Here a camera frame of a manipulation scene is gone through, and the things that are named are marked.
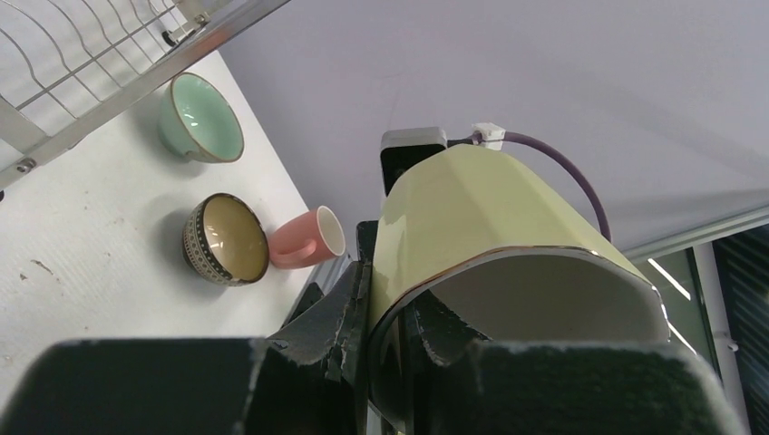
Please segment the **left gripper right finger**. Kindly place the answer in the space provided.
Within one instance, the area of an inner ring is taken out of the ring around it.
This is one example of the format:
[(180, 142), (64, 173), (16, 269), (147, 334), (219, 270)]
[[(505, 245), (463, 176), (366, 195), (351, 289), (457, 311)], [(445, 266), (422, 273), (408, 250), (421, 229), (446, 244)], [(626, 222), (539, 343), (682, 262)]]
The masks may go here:
[(431, 293), (408, 307), (412, 434), (742, 434), (710, 366), (673, 343), (496, 341)]

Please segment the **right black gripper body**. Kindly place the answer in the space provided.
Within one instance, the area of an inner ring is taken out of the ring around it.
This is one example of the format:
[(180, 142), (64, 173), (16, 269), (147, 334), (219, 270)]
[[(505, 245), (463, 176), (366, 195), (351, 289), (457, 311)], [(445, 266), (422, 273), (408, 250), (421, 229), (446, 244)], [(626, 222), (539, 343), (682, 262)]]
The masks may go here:
[(297, 317), (321, 300), (333, 288), (334, 284), (357, 259), (371, 260), (375, 250), (375, 238), (378, 223), (375, 220), (361, 221), (356, 225), (356, 254), (350, 252), (336, 259), (328, 260), (315, 266), (287, 315), (284, 324), (290, 324)]

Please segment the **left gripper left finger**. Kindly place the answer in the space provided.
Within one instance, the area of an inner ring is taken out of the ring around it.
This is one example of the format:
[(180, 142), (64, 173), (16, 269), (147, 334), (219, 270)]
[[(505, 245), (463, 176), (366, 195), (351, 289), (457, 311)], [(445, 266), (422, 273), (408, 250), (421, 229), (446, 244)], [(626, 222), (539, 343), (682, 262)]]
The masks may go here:
[(58, 343), (26, 372), (4, 434), (362, 434), (372, 267), (267, 338)]

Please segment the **pink cup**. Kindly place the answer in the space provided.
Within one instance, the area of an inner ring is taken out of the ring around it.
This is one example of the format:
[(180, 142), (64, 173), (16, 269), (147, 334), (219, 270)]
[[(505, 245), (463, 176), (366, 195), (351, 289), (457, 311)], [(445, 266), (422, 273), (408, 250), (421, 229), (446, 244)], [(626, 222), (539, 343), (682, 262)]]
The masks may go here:
[(346, 237), (336, 214), (320, 206), (279, 227), (269, 236), (268, 246), (275, 267), (299, 269), (343, 255)]

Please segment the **pale yellow mug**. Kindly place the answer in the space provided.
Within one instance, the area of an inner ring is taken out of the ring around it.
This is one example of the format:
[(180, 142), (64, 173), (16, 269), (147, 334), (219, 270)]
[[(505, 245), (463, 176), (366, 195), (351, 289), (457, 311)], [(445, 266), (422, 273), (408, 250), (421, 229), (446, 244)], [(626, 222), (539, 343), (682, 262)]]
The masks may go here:
[(370, 402), (402, 429), (398, 315), (434, 295), (500, 341), (666, 343), (655, 287), (512, 156), (473, 145), (408, 169), (384, 200), (369, 308)]

